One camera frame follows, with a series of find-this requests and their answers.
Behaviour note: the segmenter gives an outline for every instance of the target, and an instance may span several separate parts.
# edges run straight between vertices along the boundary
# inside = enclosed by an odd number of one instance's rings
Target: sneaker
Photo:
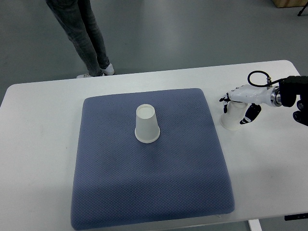
[[[89,77],[100,77],[100,76],[90,76],[88,73],[84,74],[84,75],[80,75],[80,76],[77,76],[76,78],[89,78]]]
[[[102,69],[103,73],[108,76],[112,76],[115,73],[112,64],[109,64],[105,69]]]

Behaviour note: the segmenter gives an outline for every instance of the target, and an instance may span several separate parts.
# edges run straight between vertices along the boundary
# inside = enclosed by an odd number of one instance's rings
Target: upside-down cup
[[[136,110],[135,136],[142,143],[152,143],[158,139],[160,129],[153,106],[142,104]]]
[[[238,103],[230,101],[228,104],[227,113],[224,113],[220,117],[221,125],[231,131],[235,131],[241,127],[240,121],[244,118],[246,103]]]

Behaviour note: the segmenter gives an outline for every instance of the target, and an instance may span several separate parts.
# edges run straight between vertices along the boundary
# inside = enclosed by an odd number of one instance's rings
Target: gray floor
[[[117,74],[285,59],[308,75],[308,9],[298,17],[301,8],[277,9],[271,0],[91,3]],[[75,78],[87,71],[43,0],[1,0],[0,32],[0,103],[12,84]],[[264,231],[308,230],[308,220],[260,223]],[[249,226],[186,230],[247,231]]]

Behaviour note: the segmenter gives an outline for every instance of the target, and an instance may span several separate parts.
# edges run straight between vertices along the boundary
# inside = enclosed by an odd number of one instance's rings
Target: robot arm
[[[255,85],[250,82],[253,73],[263,73],[268,77],[268,84]],[[251,103],[240,124],[252,122],[261,112],[260,104],[265,103],[272,107],[292,107],[296,101],[296,95],[300,95],[301,100],[297,102],[299,111],[293,113],[295,121],[308,126],[308,77],[289,76],[274,82],[270,81],[267,73],[254,71],[249,74],[248,82],[250,85],[243,85],[227,92],[219,101],[223,102],[224,113],[228,111],[230,101],[238,103]]]
[[[219,101],[224,104],[224,113],[228,111],[228,104],[230,101],[238,103],[251,103],[247,109],[245,117],[240,124],[250,123],[259,115],[261,112],[260,104],[265,103],[272,107],[279,107],[278,86],[267,88],[258,88],[249,84],[238,87],[230,92],[227,92],[223,98]]]

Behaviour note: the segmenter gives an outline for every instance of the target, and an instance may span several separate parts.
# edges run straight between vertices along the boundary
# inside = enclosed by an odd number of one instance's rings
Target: white robotic hand
[[[266,87],[260,88],[247,84],[227,92],[219,101],[223,102],[224,113],[227,113],[230,101],[251,103],[246,111],[245,117],[240,122],[240,124],[246,124],[252,122],[259,115],[261,112],[260,104],[265,103],[273,107],[281,106],[279,99],[276,99],[277,95],[279,95],[277,94],[278,91],[278,86],[267,89]]]

